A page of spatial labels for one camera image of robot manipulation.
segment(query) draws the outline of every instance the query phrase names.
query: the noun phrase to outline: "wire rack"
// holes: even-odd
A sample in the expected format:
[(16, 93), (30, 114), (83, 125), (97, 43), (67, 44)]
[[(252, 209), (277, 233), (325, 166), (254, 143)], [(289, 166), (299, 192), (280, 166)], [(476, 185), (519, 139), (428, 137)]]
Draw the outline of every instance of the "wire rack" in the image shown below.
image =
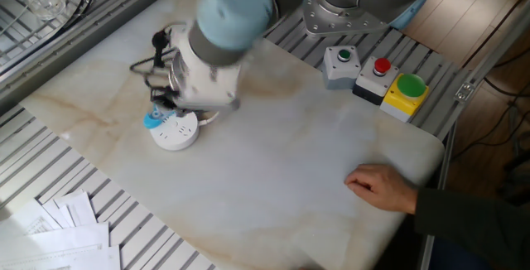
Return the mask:
[[(90, 11), (101, 0), (93, 0)], [(80, 0), (66, 0), (66, 9), (50, 21), (41, 21), (22, 0), (0, 0), (0, 75), (46, 43), (70, 19)]]

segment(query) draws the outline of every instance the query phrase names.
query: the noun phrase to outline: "metal mounting plate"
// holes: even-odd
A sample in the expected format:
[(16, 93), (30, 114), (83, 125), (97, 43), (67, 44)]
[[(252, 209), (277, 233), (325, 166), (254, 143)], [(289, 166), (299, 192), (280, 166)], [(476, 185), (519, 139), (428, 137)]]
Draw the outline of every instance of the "metal mounting plate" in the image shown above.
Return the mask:
[(341, 10), (325, 0), (308, 0), (303, 11), (307, 32), (313, 36), (374, 33), (388, 29), (386, 23), (362, 9)]

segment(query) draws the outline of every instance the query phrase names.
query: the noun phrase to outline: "metal slatted rack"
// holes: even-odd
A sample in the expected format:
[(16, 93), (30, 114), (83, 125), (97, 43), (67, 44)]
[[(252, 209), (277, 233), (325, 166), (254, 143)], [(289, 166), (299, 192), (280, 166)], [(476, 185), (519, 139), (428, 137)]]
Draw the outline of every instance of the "metal slatted rack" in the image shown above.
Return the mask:
[(0, 118), (0, 219), (36, 198), (89, 193), (98, 222), (109, 222), (122, 269), (214, 270), (215, 266), (24, 108)]
[[(137, 4), (135, 0), (114, 2), (117, 6), (102, 9), (89, 25), (68, 37), (70, 42), (86, 39), (87, 34), (112, 21), (120, 10)], [(462, 104), (455, 101), (454, 95), (469, 73), (399, 31), (318, 38), (306, 34), (301, 11), (298, 11), (266, 38), (316, 68), (320, 68), (325, 48), (354, 45), (363, 62), (371, 55), (384, 56), (401, 72), (421, 76), (431, 92), (412, 124), (440, 139), (450, 131), (462, 110)], [(23, 42), (24, 46), (29, 48), (38, 39), (38, 36), (32, 37)], [(60, 61), (68, 54), (69, 45), (71, 43), (63, 43), (49, 49), (37, 57), (38, 64), (29, 64), (20, 72), (38, 73), (54, 66), (49, 62)], [(0, 77), (0, 98), (22, 78), (14, 74), (11, 81), (4, 84)], [(31, 198), (45, 203), (78, 189), (89, 192), (98, 220), (110, 221), (111, 243), (120, 245), (123, 269), (214, 269), (204, 256), (26, 110), (17, 106), (0, 117), (0, 219)]]
[[(68, 21), (81, 0), (66, 0), (66, 9), (56, 19), (46, 22), (25, 10), (22, 0), (0, 1), (0, 31), (6, 30), (0, 36), (1, 75), (46, 43)], [(97, 7), (100, 1), (94, 0), (92, 8)]]

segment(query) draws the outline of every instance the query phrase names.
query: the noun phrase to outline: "paper sheet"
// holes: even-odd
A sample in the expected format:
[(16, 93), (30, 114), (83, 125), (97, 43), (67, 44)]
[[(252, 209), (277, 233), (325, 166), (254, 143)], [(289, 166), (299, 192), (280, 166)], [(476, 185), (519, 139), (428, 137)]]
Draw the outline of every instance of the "paper sheet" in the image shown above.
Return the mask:
[(58, 252), (46, 258), (19, 259), (0, 262), (1, 269), (9, 270), (120, 270), (119, 246), (87, 250), (79, 253)]
[(74, 221), (70, 218), (70, 221), (72, 225), (70, 225), (70, 222), (65, 219), (63, 214), (59, 211), (59, 207), (55, 204), (53, 200), (48, 200), (43, 206), (44, 210), (48, 212), (48, 214), (55, 219), (57, 224), (60, 225), (63, 229), (73, 228), (74, 227)]
[(60, 251), (79, 252), (87, 248), (108, 248), (108, 223), (0, 239), (0, 262), (35, 258)]
[(63, 218), (66, 220), (68, 225), (71, 228), (75, 228), (74, 220), (72, 219), (72, 215), (70, 214), (70, 210), (68, 209), (67, 205), (64, 205), (59, 208), (60, 214), (63, 216)]
[[(67, 220), (68, 215), (71, 216), (76, 227), (98, 223), (94, 216), (92, 205), (90, 204), (89, 195), (82, 190), (65, 195), (54, 200), (54, 202)], [(68, 207), (69, 214), (66, 214), (66, 210), (63, 208), (64, 206)]]
[(35, 199), (0, 223), (0, 240), (62, 229)]

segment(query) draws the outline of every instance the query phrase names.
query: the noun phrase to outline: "marble table surface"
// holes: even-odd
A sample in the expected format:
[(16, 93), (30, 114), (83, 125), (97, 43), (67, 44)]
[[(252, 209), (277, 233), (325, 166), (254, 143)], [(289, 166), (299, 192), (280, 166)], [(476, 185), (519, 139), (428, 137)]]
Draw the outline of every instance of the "marble table surface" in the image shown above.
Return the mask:
[(128, 72), (152, 34), (195, 15), (196, 0), (158, 0), (22, 105), (223, 270), (369, 269), (404, 215), (377, 210), (343, 180), (392, 163), (423, 184), (443, 146), (268, 41), (243, 65), (241, 108), (167, 152), (142, 126), (150, 108)]

